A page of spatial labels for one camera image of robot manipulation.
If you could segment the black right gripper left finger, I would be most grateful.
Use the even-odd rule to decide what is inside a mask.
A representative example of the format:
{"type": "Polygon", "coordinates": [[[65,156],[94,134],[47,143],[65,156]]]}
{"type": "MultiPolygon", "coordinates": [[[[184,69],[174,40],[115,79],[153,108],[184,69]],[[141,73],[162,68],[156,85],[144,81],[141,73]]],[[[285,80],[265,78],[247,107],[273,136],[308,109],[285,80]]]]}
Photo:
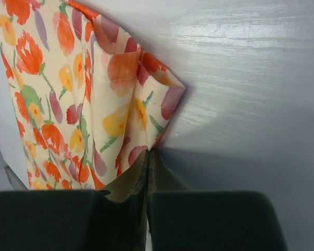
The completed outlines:
{"type": "Polygon", "coordinates": [[[0,250],[145,250],[149,152],[101,190],[0,192],[0,250]]]}

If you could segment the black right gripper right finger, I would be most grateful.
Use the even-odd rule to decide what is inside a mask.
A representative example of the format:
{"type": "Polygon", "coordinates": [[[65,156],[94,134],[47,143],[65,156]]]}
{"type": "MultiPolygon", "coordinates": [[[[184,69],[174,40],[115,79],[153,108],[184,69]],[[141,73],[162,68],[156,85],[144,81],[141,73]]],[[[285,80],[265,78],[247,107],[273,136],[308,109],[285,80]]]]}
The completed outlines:
{"type": "Polygon", "coordinates": [[[193,191],[149,156],[148,207],[153,250],[286,250],[269,199],[253,191],[193,191]]]}

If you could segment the orange floral patterned skirt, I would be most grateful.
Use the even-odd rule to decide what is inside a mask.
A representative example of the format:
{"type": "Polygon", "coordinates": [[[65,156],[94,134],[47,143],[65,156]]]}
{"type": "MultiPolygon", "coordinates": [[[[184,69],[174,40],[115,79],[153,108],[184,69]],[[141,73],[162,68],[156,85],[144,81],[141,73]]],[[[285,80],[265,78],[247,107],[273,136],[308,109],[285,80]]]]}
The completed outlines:
{"type": "Polygon", "coordinates": [[[0,1],[0,53],[33,190],[102,189],[157,145],[185,90],[75,1],[0,1]]]}

